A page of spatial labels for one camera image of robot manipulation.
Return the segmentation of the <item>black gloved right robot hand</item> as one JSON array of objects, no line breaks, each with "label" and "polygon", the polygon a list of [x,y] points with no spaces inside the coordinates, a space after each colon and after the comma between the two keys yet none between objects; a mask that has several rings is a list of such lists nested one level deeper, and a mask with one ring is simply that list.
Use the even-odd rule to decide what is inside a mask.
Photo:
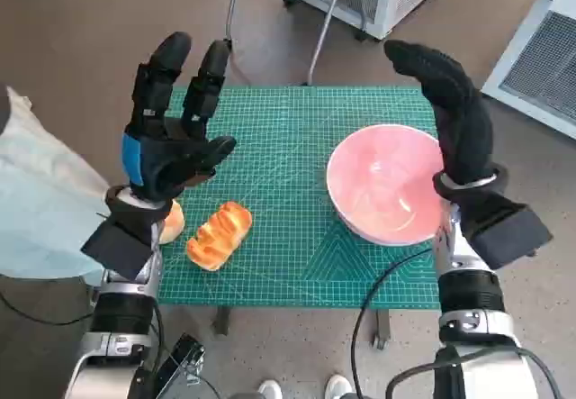
[{"label": "black gloved right robot hand", "polygon": [[420,83],[430,102],[444,172],[450,179],[465,186],[491,177],[491,120],[463,66],[440,50],[400,40],[387,40],[384,53],[398,74]]}]

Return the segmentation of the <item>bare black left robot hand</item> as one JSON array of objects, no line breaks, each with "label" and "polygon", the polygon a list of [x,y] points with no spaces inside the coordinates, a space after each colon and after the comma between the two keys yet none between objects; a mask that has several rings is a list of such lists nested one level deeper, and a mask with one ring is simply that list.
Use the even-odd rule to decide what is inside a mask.
[{"label": "bare black left robot hand", "polygon": [[211,178],[237,144],[231,136],[207,138],[230,56],[226,40],[213,41],[206,51],[184,95],[181,116],[166,116],[191,47],[188,33],[174,32],[136,72],[133,111],[122,135],[121,157],[132,191],[143,200],[173,199],[186,186]]}]

